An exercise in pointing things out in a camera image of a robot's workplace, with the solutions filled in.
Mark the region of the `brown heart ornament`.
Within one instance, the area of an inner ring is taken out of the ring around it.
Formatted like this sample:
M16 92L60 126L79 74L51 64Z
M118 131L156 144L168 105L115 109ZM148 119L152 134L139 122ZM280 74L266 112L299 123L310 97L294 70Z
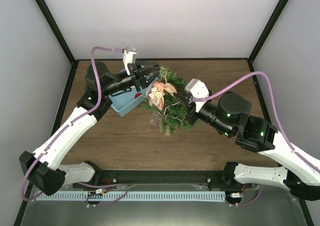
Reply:
M174 96L175 93L177 93L176 87L170 83L167 79L168 71L165 67L161 67L159 71L159 75L161 77L161 80L163 81L164 90L170 94L171 96Z

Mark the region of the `small green christmas tree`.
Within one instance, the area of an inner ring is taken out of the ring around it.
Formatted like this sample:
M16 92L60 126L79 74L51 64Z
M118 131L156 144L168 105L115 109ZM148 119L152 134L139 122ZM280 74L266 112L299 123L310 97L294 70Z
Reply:
M175 86L177 92L183 91L185 86L187 85L187 82L182 77L177 76L175 73L173 73L170 68L165 66L161 67L167 69L167 79ZM163 83L160 72L155 81L157 80L160 80ZM159 125L159 130L163 135L173 135L179 128L189 132L194 127L186 120L187 112L185 111L182 104L174 96L171 96L166 91L164 95L163 110L159 110L156 106L150 106L146 93L144 95L144 102L142 103L141 107L144 110L158 112L159 120L157 124Z

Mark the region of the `gingerbread figure ornament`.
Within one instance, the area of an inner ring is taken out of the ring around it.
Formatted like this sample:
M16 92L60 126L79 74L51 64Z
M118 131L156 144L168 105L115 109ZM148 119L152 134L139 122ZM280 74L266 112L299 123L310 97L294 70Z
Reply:
M146 96L151 107L156 106L160 111L162 111L165 104L165 84L160 80L156 80L153 85L150 85L147 88Z

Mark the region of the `clear battery box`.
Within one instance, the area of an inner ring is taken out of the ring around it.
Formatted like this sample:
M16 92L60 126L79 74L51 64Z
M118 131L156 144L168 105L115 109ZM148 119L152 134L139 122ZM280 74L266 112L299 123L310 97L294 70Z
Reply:
M156 126L158 124L158 120L159 120L159 114L157 111L153 111L151 119L150 119L150 124L152 126Z

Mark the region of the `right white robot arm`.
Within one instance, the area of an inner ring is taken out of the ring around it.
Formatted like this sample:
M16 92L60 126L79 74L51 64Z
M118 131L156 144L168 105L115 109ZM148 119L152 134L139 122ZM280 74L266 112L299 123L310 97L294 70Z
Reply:
M239 94L228 91L218 104L191 102L185 93L174 96L185 108L190 124L197 120L216 129L220 135L235 137L242 149L276 161L279 167L248 166L228 162L222 174L223 184L262 184L288 190L306 201L320 198L320 161L295 145L289 146L284 134L263 118L250 115L252 104Z

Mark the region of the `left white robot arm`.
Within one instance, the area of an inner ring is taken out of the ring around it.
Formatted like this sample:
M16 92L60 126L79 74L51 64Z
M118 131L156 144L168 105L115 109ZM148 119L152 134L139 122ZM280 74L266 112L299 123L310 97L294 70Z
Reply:
M30 181L41 193L55 194L69 184L86 183L97 188L102 182L102 170L91 161L62 165L64 157L82 135L109 110L111 98L146 89L159 75L160 66L150 61L129 63L128 70L111 73L102 61L92 63L85 75L85 91L69 118L39 148L24 151L19 162L24 181Z

